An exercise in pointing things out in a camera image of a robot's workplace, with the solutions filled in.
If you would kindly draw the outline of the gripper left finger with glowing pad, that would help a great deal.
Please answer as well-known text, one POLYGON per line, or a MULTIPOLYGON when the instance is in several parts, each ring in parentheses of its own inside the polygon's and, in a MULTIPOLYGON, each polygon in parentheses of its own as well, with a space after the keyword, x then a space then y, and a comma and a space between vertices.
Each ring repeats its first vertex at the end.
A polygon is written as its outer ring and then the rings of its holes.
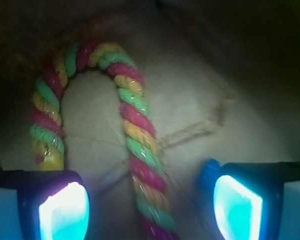
POLYGON ((0 170, 0 240, 83 240, 90 200, 73 170, 0 170))

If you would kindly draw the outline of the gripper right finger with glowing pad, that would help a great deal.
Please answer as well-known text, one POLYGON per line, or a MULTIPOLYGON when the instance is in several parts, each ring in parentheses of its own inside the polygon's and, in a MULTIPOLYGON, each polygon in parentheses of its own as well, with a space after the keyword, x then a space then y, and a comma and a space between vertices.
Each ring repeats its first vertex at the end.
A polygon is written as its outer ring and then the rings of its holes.
POLYGON ((300 240, 300 162, 223 165, 213 207, 225 240, 300 240))

